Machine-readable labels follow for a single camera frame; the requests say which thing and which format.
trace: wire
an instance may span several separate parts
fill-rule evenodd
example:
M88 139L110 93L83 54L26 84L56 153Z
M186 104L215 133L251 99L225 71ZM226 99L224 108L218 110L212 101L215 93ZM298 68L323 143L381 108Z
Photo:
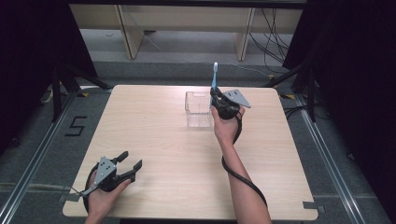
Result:
M230 167L227 166L227 163L225 163L224 157L221 157L221 164L224 168L224 170L226 170L229 174L233 175L235 178L239 179L240 181L244 182L246 185L248 185L249 187L251 187L254 191L256 191L256 193L258 193L260 195L260 197L262 198L262 201L265 203L265 206L268 207L267 201L265 200L264 195L262 194L262 191L257 188L256 185L254 185L252 182L250 182L248 179L242 177L241 175L237 174L235 171L233 171Z

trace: wooden table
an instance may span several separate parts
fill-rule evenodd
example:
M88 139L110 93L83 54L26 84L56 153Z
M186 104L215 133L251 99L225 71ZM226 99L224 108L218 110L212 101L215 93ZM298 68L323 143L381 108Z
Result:
M222 91L235 88L221 88ZM273 220L313 220L312 203L300 158L277 93L237 88L252 107L243 118L235 147L253 182L265 195ZM123 174L143 160L136 181L117 201L111 217L234 219L221 151L211 128L187 126L186 91L209 87L117 86L81 164L75 189L84 189L89 171L101 156L128 150L118 165ZM82 204L67 202L64 214L85 217Z

